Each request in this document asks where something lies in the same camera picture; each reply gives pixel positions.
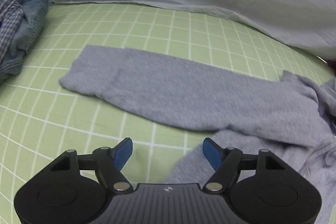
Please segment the grey zip hoodie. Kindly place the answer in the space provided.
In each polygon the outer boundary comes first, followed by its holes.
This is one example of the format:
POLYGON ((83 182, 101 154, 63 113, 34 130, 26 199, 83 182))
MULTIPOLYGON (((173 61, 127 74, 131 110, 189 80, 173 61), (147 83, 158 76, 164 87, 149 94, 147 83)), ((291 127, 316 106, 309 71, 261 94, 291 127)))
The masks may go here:
POLYGON ((86 46, 60 85, 171 127, 210 131, 222 147, 266 148, 335 205, 335 80, 284 71, 279 81, 131 48, 86 46))

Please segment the green grid mat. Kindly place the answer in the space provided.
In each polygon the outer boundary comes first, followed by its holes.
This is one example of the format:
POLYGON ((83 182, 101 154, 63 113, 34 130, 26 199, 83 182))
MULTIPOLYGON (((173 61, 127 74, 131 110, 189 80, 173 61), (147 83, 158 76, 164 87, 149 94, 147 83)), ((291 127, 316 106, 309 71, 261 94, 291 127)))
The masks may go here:
POLYGON ((131 138, 142 182, 204 185, 205 138, 267 148, 321 193, 335 223, 334 74, 244 24, 140 5, 52 6, 21 73, 1 84, 1 223, 17 191, 64 152, 131 138))

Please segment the blue denim jeans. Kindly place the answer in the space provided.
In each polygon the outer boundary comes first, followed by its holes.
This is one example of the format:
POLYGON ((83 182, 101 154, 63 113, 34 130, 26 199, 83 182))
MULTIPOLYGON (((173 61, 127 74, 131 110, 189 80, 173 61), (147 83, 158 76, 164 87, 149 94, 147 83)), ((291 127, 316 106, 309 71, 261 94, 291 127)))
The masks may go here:
POLYGON ((3 61, 1 82, 21 73, 23 60, 40 35, 49 9, 49 0, 22 0, 24 16, 3 61))

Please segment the blue plaid shirt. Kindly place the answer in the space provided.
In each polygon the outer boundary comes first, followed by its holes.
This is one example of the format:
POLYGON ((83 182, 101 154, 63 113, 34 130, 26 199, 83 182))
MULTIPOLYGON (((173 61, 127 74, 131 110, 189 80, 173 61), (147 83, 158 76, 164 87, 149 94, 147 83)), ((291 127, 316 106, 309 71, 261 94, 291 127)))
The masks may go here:
POLYGON ((22 0, 1 0, 1 61, 9 49, 24 14, 22 0))

